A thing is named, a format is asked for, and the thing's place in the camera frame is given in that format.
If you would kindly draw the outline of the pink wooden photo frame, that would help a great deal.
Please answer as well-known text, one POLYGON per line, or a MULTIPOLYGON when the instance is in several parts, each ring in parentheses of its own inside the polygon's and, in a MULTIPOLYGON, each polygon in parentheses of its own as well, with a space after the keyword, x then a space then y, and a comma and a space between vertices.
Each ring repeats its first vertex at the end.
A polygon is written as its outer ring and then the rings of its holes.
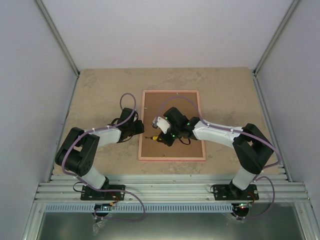
POLYGON ((152 127, 153 119, 163 114, 171 107, 176 107, 188 119, 197 117, 197 110, 185 99, 190 99, 201 110, 200 94, 198 90, 144 90, 140 119, 144 125, 144 133, 139 137, 138 160, 162 162, 205 161, 205 143, 201 140, 176 139, 172 146, 166 146, 156 140, 145 139, 160 134, 160 129, 152 127))

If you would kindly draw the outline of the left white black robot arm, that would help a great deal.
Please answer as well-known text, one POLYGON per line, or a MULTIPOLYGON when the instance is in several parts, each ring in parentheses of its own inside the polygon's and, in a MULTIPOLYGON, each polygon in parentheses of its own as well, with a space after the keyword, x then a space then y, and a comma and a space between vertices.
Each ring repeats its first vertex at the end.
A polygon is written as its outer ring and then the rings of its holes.
POLYGON ((110 193, 109 179, 93 166, 99 147, 119 144, 144 132, 144 125, 139 114, 131 108, 123 108, 120 117, 102 130, 83 130, 73 127, 56 156, 55 163, 74 174, 78 179, 92 187, 92 194, 99 200, 110 193))

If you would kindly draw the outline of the yellow handled screwdriver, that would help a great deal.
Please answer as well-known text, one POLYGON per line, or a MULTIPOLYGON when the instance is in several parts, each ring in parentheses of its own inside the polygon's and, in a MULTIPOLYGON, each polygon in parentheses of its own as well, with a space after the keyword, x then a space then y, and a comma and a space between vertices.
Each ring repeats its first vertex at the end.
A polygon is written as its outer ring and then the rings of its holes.
POLYGON ((153 141, 157 141, 158 140, 158 136, 145 136, 145 139, 150 139, 150 140, 153 140, 153 141))

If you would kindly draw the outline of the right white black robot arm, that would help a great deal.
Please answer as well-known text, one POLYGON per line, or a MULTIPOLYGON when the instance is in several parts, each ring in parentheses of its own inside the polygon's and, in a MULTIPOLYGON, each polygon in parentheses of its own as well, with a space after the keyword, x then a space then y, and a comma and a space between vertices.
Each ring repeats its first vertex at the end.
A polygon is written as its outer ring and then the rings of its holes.
POLYGON ((240 169, 226 187, 226 194, 240 200, 248 193, 248 187, 259 175, 274 153, 272 145, 262 132, 251 123, 244 127, 214 124, 202 118, 188 119, 177 108, 171 107, 163 117, 157 116, 152 127, 161 130, 157 141, 170 147, 175 140, 209 141, 227 146, 235 151, 240 169))

